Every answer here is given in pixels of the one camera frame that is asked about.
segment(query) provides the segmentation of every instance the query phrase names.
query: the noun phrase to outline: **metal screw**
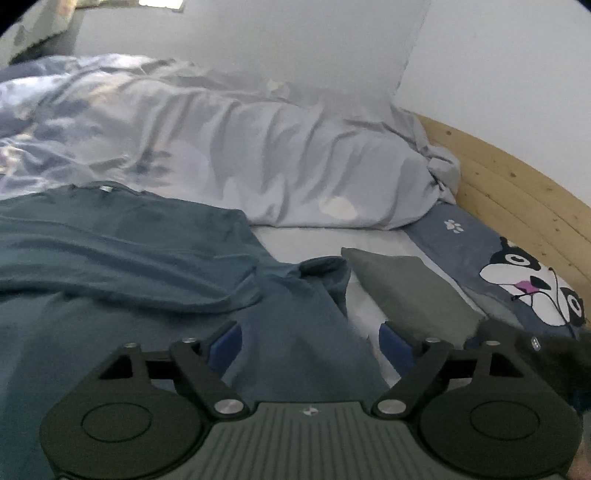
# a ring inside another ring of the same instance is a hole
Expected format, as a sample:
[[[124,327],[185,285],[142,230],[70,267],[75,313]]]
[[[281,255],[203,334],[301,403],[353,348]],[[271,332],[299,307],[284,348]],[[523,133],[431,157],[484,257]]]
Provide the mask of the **metal screw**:
[[[540,341],[536,337],[531,338],[531,346],[534,347],[534,350],[536,352],[539,352],[542,348],[542,346],[540,345]]]
[[[216,402],[213,408],[215,408],[218,413],[223,415],[233,415],[235,413],[241,412],[244,409],[244,403],[242,403],[240,400],[236,400],[235,398],[226,398]]]
[[[406,403],[400,400],[382,400],[378,403],[378,410],[386,415],[396,415],[406,410]]]

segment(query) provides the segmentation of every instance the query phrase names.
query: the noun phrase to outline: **dog face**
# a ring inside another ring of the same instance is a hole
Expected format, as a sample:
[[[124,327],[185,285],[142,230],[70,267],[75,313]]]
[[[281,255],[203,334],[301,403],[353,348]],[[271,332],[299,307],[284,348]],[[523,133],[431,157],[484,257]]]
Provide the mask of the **dog face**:
[[[584,324],[583,300],[554,270],[504,237],[501,237],[501,247],[480,271],[484,280],[520,296],[519,300],[532,307],[548,325]]]

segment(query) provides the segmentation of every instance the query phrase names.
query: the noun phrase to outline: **wooden headboard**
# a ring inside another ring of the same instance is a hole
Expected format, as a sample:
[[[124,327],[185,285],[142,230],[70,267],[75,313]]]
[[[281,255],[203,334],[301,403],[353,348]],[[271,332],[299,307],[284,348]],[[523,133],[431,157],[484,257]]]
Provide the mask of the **wooden headboard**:
[[[554,267],[583,299],[591,317],[591,208],[499,148],[418,117],[429,140],[447,147],[462,164],[457,204]]]

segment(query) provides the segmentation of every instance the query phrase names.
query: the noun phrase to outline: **dark fabric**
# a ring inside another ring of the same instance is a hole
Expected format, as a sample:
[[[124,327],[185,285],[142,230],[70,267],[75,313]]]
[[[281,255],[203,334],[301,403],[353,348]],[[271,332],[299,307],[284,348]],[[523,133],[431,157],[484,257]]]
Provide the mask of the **dark fabric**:
[[[251,406],[387,389],[346,321],[342,258],[282,264],[240,211],[103,184],[0,202],[0,478],[51,478],[43,415],[125,342],[166,349],[235,320],[223,379]]]
[[[517,351],[534,370],[579,413],[591,408],[591,333],[579,341],[560,337],[537,337],[540,348],[532,347],[531,336],[519,337]]]
[[[461,348],[482,315],[418,257],[388,257],[356,248],[342,255],[386,317],[418,340],[434,336]]]

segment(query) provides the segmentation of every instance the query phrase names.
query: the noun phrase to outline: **white bed sheet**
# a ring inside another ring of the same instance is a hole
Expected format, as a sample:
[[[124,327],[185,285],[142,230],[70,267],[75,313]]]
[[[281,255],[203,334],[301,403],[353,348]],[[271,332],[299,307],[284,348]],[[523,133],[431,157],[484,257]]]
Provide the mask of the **white bed sheet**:
[[[416,246],[408,235],[399,229],[390,231],[369,229],[338,228],[275,228],[253,227],[253,231],[264,247],[281,262],[297,263],[325,255],[340,256],[343,247],[359,248],[381,255],[412,255],[423,260],[426,266],[449,282],[464,300],[476,311],[482,312],[465,294],[457,283],[439,268]],[[400,376],[379,351],[378,332],[386,316],[352,274],[347,287],[347,312],[353,328],[368,340],[378,359],[382,376],[394,385]]]

